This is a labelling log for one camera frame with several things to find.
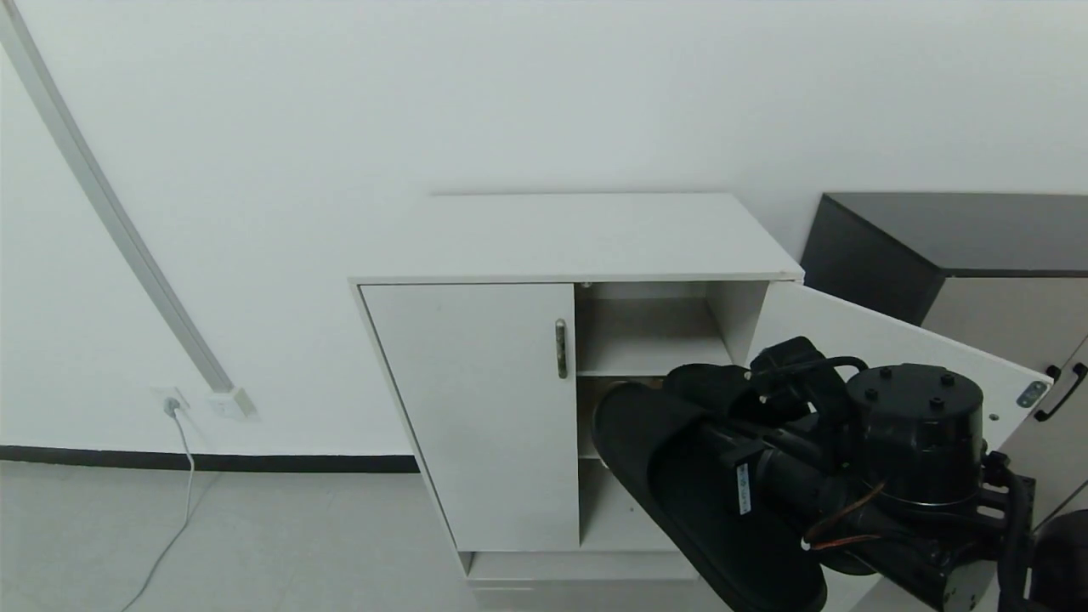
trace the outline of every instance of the black motor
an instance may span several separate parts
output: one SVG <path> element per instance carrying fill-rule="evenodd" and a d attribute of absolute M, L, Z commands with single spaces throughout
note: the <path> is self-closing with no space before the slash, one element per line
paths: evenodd
<path fill-rule="evenodd" d="M 982 390 L 937 366 L 873 368 L 846 383 L 858 408 L 858 467 L 883 495 L 934 509 L 969 504 L 982 485 Z"/>

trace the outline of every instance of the power cord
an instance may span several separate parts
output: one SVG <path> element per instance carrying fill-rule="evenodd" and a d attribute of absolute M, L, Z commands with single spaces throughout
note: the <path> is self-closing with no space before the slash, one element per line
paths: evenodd
<path fill-rule="evenodd" d="M 189 484 L 185 487 L 185 518 L 182 521 L 182 528 L 174 534 L 174 537 L 170 539 L 170 543 L 166 544 L 166 548 L 162 549 L 162 552 L 159 553 L 159 558 L 151 564 L 151 570 L 147 573 L 147 578 L 144 579 L 144 586 L 141 586 L 139 591 L 128 600 L 128 603 L 121 609 L 121 612 L 125 612 L 132 608 L 133 603 L 136 603 L 136 600 L 144 595 L 144 591 L 147 590 L 147 586 L 151 584 L 151 576 L 154 576 L 154 571 L 159 568 L 159 563 L 162 561 L 162 558 L 166 556 L 166 551 L 170 550 L 170 547 L 174 546 L 174 542 L 177 541 L 182 531 L 189 526 L 189 516 L 191 514 L 190 506 L 193 500 L 193 474 L 197 470 L 197 464 L 193 461 L 193 453 L 189 452 L 189 443 L 185 440 L 185 430 L 182 429 L 182 423 L 177 420 L 176 413 L 180 407 L 182 407 L 182 405 L 177 400 L 168 397 L 166 401 L 163 402 L 162 412 L 166 413 L 166 416 L 173 419 L 174 425 L 177 426 L 177 432 L 182 436 L 182 446 L 185 449 L 185 458 L 189 460 Z"/>
<path fill-rule="evenodd" d="M 1009 488 L 1009 510 L 1005 511 L 1004 550 L 998 555 L 998 588 L 1001 589 L 998 612 L 1028 612 L 1033 607 L 1024 599 L 1024 586 L 1030 549 L 1028 511 L 1031 502 L 1021 477 L 1007 465 L 1001 464 L 999 468 L 1001 476 L 996 484 Z"/>

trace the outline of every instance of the black baseboard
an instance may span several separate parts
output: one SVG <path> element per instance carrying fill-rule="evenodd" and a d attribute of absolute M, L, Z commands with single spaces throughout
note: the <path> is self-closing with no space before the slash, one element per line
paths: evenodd
<path fill-rule="evenodd" d="M 411 455 L 193 455 L 199 472 L 280 472 L 302 474 L 418 474 Z M 40 446 L 0 445 L 0 461 L 128 467 L 137 469 L 188 469 L 181 453 L 87 451 Z"/>

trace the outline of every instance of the black cable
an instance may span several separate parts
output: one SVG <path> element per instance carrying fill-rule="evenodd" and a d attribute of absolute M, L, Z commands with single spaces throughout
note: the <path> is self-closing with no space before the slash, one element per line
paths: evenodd
<path fill-rule="evenodd" d="M 794 374 L 806 372 L 808 370 L 821 367 L 837 368 L 839 366 L 853 366 L 857 368 L 858 371 L 865 371 L 869 369 L 868 364 L 863 362 L 861 358 L 845 355 L 842 357 L 827 357 L 824 359 L 815 359 L 812 362 L 804 362 L 801 364 L 790 364 L 788 366 L 776 366 L 766 369 L 764 371 L 761 371 L 758 374 L 755 374 L 753 376 L 763 377 L 763 376 L 794 375 Z"/>
<path fill-rule="evenodd" d="M 1024 583 L 1027 578 L 1027 534 L 1031 527 L 1028 521 L 1027 488 L 1019 476 L 1007 467 L 1003 468 L 1003 476 L 1005 486 L 1009 487 L 1009 512 L 1004 550 L 998 558 L 998 587 L 1001 589 L 998 611 L 1027 612 Z"/>

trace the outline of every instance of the cabinet top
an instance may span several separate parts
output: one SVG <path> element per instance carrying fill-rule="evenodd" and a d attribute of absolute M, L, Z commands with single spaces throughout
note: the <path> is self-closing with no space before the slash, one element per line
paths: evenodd
<path fill-rule="evenodd" d="M 830 200 L 951 276 L 1088 276 L 1088 197 L 838 193 Z"/>
<path fill-rule="evenodd" d="M 804 272 L 729 194 L 435 196 L 353 279 L 371 284 L 793 280 Z"/>

